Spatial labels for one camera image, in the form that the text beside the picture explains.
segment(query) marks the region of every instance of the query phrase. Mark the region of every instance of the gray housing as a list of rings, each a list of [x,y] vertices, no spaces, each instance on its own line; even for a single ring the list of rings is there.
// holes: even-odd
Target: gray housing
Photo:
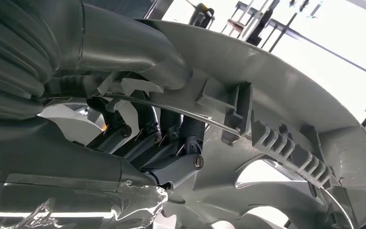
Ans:
[[[170,195],[165,215],[177,214],[177,227],[204,228],[225,219],[237,228],[258,223],[274,228],[245,214],[260,205],[278,208],[299,228],[320,228],[313,222],[324,221],[331,211],[338,211],[345,225],[366,224],[366,132],[319,85],[239,40],[176,23],[133,21],[77,0],[0,1],[0,169],[5,173],[22,168],[46,176],[153,184],[124,159],[92,154],[67,142],[52,122],[34,117],[43,110],[36,98],[58,69],[139,73],[163,92],[151,92],[149,101],[110,93],[117,91],[111,87],[100,95],[214,126],[204,139],[204,167]],[[235,187],[246,165],[264,156],[320,188],[327,203],[302,192],[306,182]],[[70,164],[74,169],[68,171]],[[131,168],[127,177],[122,168]],[[294,199],[296,192],[303,194]],[[327,207],[331,201],[335,209]]]

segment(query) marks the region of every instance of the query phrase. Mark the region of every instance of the gray plastic part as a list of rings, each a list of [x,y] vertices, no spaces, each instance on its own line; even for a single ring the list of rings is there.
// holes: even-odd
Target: gray plastic part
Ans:
[[[286,167],[298,171],[317,187],[321,187],[332,173],[330,168],[312,153],[260,121],[252,122],[252,145]]]
[[[194,167],[194,160],[197,154],[184,155],[172,163],[162,168],[153,168],[158,162],[145,166],[145,169],[151,171],[160,185],[170,183],[171,190],[178,188],[188,178],[194,176],[199,170]]]
[[[137,21],[78,0],[0,1],[0,119],[40,113],[30,98],[58,69],[133,71],[168,89],[192,72],[161,32]]]
[[[127,96],[123,97],[112,94],[107,96],[170,109],[217,126],[239,137],[232,144],[232,147],[235,148],[236,145],[242,146],[242,142],[260,146],[260,149],[256,149],[253,146],[243,144],[243,147],[246,149],[243,152],[235,151],[235,153],[228,153],[228,149],[215,143],[216,146],[224,149],[224,156],[220,156],[224,160],[219,162],[213,161],[211,164],[224,166],[223,168],[218,167],[221,173],[219,170],[210,170],[209,167],[206,167],[210,159],[204,158],[204,168],[196,175],[199,177],[203,173],[212,174],[207,179],[202,179],[203,184],[200,186],[204,187],[204,189],[211,190],[213,189],[213,186],[210,187],[212,184],[218,187],[218,184],[222,181],[235,180],[236,175],[228,171],[234,171],[237,167],[227,163],[226,159],[238,157],[239,160],[242,154],[249,156],[253,151],[261,155],[269,155],[280,161],[284,167],[296,171],[306,180],[317,185],[317,187],[322,186],[331,177],[332,172],[336,175],[337,182],[339,183],[341,177],[337,174],[341,173],[339,169],[342,170],[341,168],[343,167],[350,168],[350,170],[361,173],[361,175],[366,172],[366,163],[360,163],[366,161],[366,147],[364,148],[365,158],[362,161],[357,155],[339,152],[336,141],[331,141],[331,136],[328,139],[325,138],[326,133],[339,131],[343,128],[355,128],[356,133],[360,135],[360,140],[363,142],[359,143],[359,141],[353,140],[351,132],[342,132],[340,138],[345,140],[345,146],[357,152],[360,151],[359,148],[366,145],[365,130],[333,96],[301,72],[263,50],[212,31],[166,21],[140,21],[162,31],[172,41],[175,47],[187,57],[188,63],[193,66],[193,76],[182,89],[174,91],[165,89],[163,93],[150,93],[151,101],[149,102]],[[197,102],[198,96],[204,94],[202,93],[204,84],[209,80],[211,80],[210,82],[217,82],[215,83],[217,91],[223,91],[221,89],[225,88],[227,92],[232,91],[235,87],[245,82],[252,83],[252,116],[254,117],[254,122],[259,121],[261,125],[264,125],[259,129],[259,133],[255,133],[252,130],[249,135],[241,135],[238,129],[225,124],[226,112],[221,110],[220,106],[213,106],[212,100],[207,104],[199,104]],[[207,91],[210,91],[210,93],[205,93],[205,95],[210,95],[212,99],[227,102],[222,99],[224,97],[223,94],[217,97],[217,95],[213,94],[212,88],[207,89]],[[283,124],[287,128],[287,133],[284,134],[280,132],[280,127]],[[301,131],[301,129],[304,125],[313,126],[316,132],[315,135],[318,136],[319,140],[313,140],[310,136],[303,135],[305,132]],[[252,139],[255,138],[254,135],[260,134],[263,136],[267,132],[272,133],[271,139],[274,140],[277,137],[276,141],[283,141],[283,139],[280,140],[279,138],[284,135],[290,136],[291,134],[289,139],[292,139],[294,144],[290,144],[290,146],[294,147],[294,149],[281,150],[282,153],[286,152],[286,154],[280,155],[271,149],[267,149],[265,146],[254,141],[252,142]],[[272,142],[274,141],[266,142],[266,145],[269,146]],[[322,152],[318,152],[320,148],[316,146],[319,142],[322,145]],[[213,149],[214,153],[216,150],[220,150],[219,148],[216,149],[210,145],[204,146],[205,150]],[[293,157],[291,157],[291,154],[293,153],[295,153],[294,156],[301,155],[303,158],[302,160],[296,158],[296,165],[292,163]],[[331,181],[327,181],[326,184],[329,187],[338,185]],[[362,183],[363,186],[346,182],[342,183],[342,185],[346,192],[366,194],[366,183]],[[187,188],[184,192],[190,193],[191,191],[189,190],[191,189]],[[234,192],[227,194],[230,197],[232,195],[235,195]],[[343,198],[341,195],[343,193],[334,193],[333,197],[347,200],[347,198]],[[359,226],[366,224],[366,195],[362,195],[361,197],[363,198],[354,195],[349,196],[350,201],[345,204],[361,209],[361,211],[356,211],[356,218],[352,219],[354,221],[353,224],[355,221],[358,222]]]
[[[0,171],[41,176],[153,185],[128,161],[93,152],[64,138],[48,119],[0,121]]]

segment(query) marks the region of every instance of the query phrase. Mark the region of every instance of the bolt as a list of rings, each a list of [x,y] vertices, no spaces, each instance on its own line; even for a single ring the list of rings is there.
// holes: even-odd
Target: bolt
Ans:
[[[198,155],[195,159],[194,159],[194,167],[199,170],[203,167],[204,165],[204,159],[201,155]]]
[[[158,142],[160,142],[161,140],[162,140],[162,136],[157,135],[157,136],[155,137],[155,143],[158,143]]]
[[[125,125],[121,131],[121,135],[122,137],[128,138],[129,136],[131,136],[132,133],[132,129],[129,125]]]

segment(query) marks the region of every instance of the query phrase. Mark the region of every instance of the window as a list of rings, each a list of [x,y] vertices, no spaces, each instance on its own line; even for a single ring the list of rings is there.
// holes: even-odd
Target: window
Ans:
[[[366,117],[366,72],[308,42],[284,35],[273,54],[299,69],[342,103],[359,122]]]

